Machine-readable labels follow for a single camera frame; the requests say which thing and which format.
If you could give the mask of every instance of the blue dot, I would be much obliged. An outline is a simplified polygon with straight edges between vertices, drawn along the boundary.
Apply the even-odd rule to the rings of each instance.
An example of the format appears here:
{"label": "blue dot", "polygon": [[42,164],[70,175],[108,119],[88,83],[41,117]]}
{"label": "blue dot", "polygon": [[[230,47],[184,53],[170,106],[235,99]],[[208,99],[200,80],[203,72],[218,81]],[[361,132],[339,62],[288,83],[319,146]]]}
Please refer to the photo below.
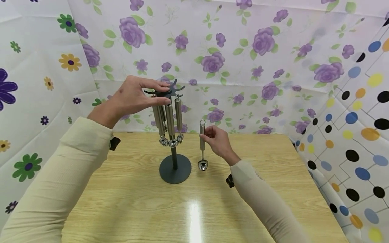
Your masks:
{"label": "blue dot", "polygon": [[314,136],[312,134],[309,134],[308,137],[307,137],[307,141],[309,143],[312,143],[313,140],[314,140]]}
{"label": "blue dot", "polygon": [[332,120],[332,115],[331,114],[327,114],[326,115],[326,121],[330,121]]}
{"label": "blue dot", "polygon": [[367,220],[372,223],[372,224],[378,224],[378,222],[380,221],[378,219],[378,216],[376,214],[376,212],[374,212],[371,208],[367,208],[365,209],[365,217],[367,218]]}
{"label": "blue dot", "polygon": [[387,166],[388,165],[388,159],[382,155],[374,155],[373,161],[374,161],[374,163],[376,163],[376,165],[379,165],[379,166]]}
{"label": "blue dot", "polygon": [[349,77],[354,79],[361,73],[361,68],[358,66],[352,67],[349,70]]}
{"label": "blue dot", "polygon": [[346,122],[348,124],[354,124],[358,121],[358,115],[355,112],[350,112],[346,116]]}
{"label": "blue dot", "polygon": [[323,169],[325,169],[326,171],[332,170],[332,166],[328,162],[325,162],[325,161],[321,162],[321,167],[323,167]]}
{"label": "blue dot", "polygon": [[339,210],[340,210],[340,212],[344,215],[344,216],[347,216],[347,215],[349,215],[349,209],[347,208],[347,207],[345,207],[345,206],[340,206],[339,207]]}
{"label": "blue dot", "polygon": [[361,180],[370,180],[370,173],[364,168],[361,167],[356,168],[355,174]]}
{"label": "blue dot", "polygon": [[380,49],[380,47],[381,47],[381,42],[375,41],[375,42],[370,44],[368,50],[369,50],[369,52],[375,52],[378,49]]}

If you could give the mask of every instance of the yellow dot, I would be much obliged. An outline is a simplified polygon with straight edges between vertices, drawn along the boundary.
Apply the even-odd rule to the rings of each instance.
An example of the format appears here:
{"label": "yellow dot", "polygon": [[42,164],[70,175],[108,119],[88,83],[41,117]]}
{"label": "yellow dot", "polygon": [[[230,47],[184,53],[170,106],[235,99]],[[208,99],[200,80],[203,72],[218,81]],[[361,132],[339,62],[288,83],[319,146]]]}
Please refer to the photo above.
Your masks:
{"label": "yellow dot", "polygon": [[369,80],[367,80],[367,85],[369,85],[372,88],[377,87],[382,83],[382,79],[383,79],[382,74],[375,73],[369,78]]}
{"label": "yellow dot", "polygon": [[371,228],[369,230],[369,238],[372,242],[380,243],[383,240],[381,231],[377,228]]}
{"label": "yellow dot", "polygon": [[357,92],[355,92],[355,97],[357,97],[358,99],[362,98],[364,95],[366,94],[366,90],[361,88],[359,90],[357,90]]}
{"label": "yellow dot", "polygon": [[334,99],[334,98],[329,98],[329,99],[327,100],[327,107],[333,106],[334,103],[335,103],[335,99]]}
{"label": "yellow dot", "polygon": [[351,221],[352,225],[354,225],[355,228],[357,228],[357,229],[362,229],[363,223],[362,223],[362,221],[358,218],[358,216],[352,214],[352,215],[350,216],[350,221]]}
{"label": "yellow dot", "polygon": [[361,135],[368,141],[375,141],[380,137],[380,134],[377,132],[377,130],[374,130],[373,128],[363,128]]}

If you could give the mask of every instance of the floral fabric backdrop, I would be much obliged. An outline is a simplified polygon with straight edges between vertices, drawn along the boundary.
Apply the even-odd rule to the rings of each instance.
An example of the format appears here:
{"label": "floral fabric backdrop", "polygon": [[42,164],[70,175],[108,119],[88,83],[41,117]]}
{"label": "floral fabric backdrop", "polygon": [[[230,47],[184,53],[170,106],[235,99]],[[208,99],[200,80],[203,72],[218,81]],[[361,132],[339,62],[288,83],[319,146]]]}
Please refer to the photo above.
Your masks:
{"label": "floral fabric backdrop", "polygon": [[[198,132],[205,119],[229,133],[287,134],[350,242],[389,242],[389,122],[377,110],[389,94],[377,98],[387,88],[382,26],[389,3],[51,2],[0,0],[0,121],[7,127],[0,131],[0,178],[9,185],[0,189],[0,227],[72,121],[110,99],[127,75],[138,75],[186,86],[182,132]],[[122,117],[115,130],[156,132],[153,120],[148,109]],[[343,167],[345,153],[356,168]],[[376,180],[366,180],[373,169]],[[374,184],[378,196],[361,181]]]}

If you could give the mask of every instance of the black dot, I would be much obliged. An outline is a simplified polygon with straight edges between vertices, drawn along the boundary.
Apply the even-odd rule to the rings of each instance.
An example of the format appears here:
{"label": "black dot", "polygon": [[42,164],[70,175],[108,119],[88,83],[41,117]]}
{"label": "black dot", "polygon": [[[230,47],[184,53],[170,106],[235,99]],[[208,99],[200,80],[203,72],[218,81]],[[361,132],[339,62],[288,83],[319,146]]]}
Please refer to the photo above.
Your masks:
{"label": "black dot", "polygon": [[356,61],[357,63],[360,63],[361,61],[364,60],[364,58],[366,57],[366,54],[363,52],[360,57],[358,58],[358,60]]}
{"label": "black dot", "polygon": [[332,126],[327,125],[325,131],[326,131],[326,133],[330,133],[332,131]]}
{"label": "black dot", "polygon": [[382,187],[374,187],[373,193],[378,198],[384,198],[385,197],[385,191]]}
{"label": "black dot", "polygon": [[349,161],[357,162],[359,160],[359,155],[355,150],[349,149],[346,151],[346,158]]}
{"label": "black dot", "polygon": [[309,160],[307,164],[311,170],[315,170],[317,168],[315,162],[313,162],[312,160]]}
{"label": "black dot", "polygon": [[389,129],[389,121],[384,118],[380,118],[374,122],[374,126],[380,130],[386,130]]}
{"label": "black dot", "polygon": [[329,204],[329,208],[331,209],[331,211],[332,211],[333,213],[337,213],[337,212],[338,212],[337,207],[336,207],[335,204],[333,204],[333,203],[330,203],[330,204]]}
{"label": "black dot", "polygon": [[345,91],[342,94],[342,100],[347,100],[350,97],[350,91]]}
{"label": "black dot", "polygon": [[350,198],[351,201],[358,202],[359,201],[359,194],[356,190],[348,188],[346,190],[347,196]]}
{"label": "black dot", "polygon": [[377,100],[380,103],[385,103],[389,101],[389,92],[383,91],[377,96]]}

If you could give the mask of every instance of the hand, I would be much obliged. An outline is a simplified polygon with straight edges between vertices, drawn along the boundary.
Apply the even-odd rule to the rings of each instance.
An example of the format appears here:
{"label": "hand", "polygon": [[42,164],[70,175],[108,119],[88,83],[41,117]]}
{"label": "hand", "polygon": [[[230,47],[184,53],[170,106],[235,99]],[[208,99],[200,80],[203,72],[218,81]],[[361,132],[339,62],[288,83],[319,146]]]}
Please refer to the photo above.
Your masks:
{"label": "hand", "polygon": [[209,144],[212,151],[222,157],[230,166],[240,161],[239,156],[231,147],[227,132],[223,129],[217,126],[209,126],[205,129],[204,134],[200,134],[200,138]]}

